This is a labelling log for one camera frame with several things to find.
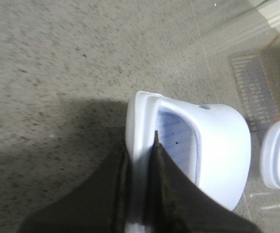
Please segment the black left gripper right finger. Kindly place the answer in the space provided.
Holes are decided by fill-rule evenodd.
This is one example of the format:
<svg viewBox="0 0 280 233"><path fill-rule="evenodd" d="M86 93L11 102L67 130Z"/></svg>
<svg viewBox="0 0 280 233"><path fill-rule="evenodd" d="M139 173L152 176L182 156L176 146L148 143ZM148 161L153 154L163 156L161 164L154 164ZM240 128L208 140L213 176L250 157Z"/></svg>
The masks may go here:
<svg viewBox="0 0 280 233"><path fill-rule="evenodd" d="M149 158L146 208L149 233L259 233L254 223L203 193L170 158L155 132Z"/></svg>

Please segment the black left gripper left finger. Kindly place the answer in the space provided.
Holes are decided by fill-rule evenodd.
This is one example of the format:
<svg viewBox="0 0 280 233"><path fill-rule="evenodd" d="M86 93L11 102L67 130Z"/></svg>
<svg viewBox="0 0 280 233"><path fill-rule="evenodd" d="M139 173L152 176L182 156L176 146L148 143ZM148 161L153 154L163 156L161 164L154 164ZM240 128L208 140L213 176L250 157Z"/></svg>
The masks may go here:
<svg viewBox="0 0 280 233"><path fill-rule="evenodd" d="M123 233L130 193L130 159L116 145L77 188L30 214L20 233Z"/></svg>

